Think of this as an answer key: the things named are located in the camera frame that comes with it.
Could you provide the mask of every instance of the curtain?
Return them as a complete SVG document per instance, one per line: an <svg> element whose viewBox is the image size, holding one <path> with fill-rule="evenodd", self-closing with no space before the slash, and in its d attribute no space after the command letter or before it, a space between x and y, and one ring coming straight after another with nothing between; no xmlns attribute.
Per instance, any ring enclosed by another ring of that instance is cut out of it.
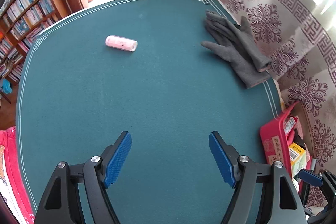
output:
<svg viewBox="0 0 336 224"><path fill-rule="evenodd" d="M286 104L300 100L313 137L317 172L336 174L335 0L221 0L240 21L246 16L260 50L273 60L270 74ZM326 201L312 187L308 203Z"/></svg>

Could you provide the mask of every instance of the red cloth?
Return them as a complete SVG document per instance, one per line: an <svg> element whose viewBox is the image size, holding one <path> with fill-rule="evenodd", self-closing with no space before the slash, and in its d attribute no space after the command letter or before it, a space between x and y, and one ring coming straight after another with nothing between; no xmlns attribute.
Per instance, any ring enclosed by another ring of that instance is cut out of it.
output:
<svg viewBox="0 0 336 224"><path fill-rule="evenodd" d="M19 162L16 149L16 129L11 127L7 130L0 130L0 145L5 147L4 156L6 171L11 184L16 202L24 216L27 224L34 223L33 210L22 182Z"/></svg>

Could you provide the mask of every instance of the wooden floor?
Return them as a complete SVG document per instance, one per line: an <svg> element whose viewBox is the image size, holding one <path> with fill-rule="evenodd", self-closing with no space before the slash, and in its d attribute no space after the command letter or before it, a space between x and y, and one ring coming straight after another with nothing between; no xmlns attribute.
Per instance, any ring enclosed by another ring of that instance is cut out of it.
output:
<svg viewBox="0 0 336 224"><path fill-rule="evenodd" d="M0 130L5 130L15 125L15 111L18 88L18 85L14 86L12 93L7 95L7 97L11 101L11 104L9 104L4 98L1 99Z"/></svg>

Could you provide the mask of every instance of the gray glove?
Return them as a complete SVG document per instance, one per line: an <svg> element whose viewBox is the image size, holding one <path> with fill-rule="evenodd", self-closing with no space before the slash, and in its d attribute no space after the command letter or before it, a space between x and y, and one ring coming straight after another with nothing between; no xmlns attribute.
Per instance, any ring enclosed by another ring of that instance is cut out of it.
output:
<svg viewBox="0 0 336 224"><path fill-rule="evenodd" d="M248 89L270 78L270 75L266 71L258 72L252 62L243 58L233 46L232 42L216 31L218 28L213 25L212 21L206 20L205 28L218 44L202 41L201 45L208 48L225 61L228 61Z"/></svg>
<svg viewBox="0 0 336 224"><path fill-rule="evenodd" d="M207 18L213 21L217 31L227 37L238 52L246 58L249 55L257 71L263 72L270 68L272 60L262 54L254 42L251 26L246 17L241 17L240 29L236 28L226 17L214 11L206 11Z"/></svg>

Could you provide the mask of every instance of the glove thumb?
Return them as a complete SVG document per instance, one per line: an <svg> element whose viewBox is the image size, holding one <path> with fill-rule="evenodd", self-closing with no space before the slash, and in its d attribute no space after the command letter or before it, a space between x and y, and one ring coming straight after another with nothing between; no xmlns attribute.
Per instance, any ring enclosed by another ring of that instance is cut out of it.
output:
<svg viewBox="0 0 336 224"><path fill-rule="evenodd" d="M232 54L230 47L225 47L210 41L202 41L201 45L211 50L214 54L218 55L223 60L231 62Z"/></svg>
<svg viewBox="0 0 336 224"><path fill-rule="evenodd" d="M240 22L241 26L240 26L240 30L242 32L245 32L249 35L252 35L252 30L251 30L251 25L248 22L247 18L244 16L241 16L241 22Z"/></svg>

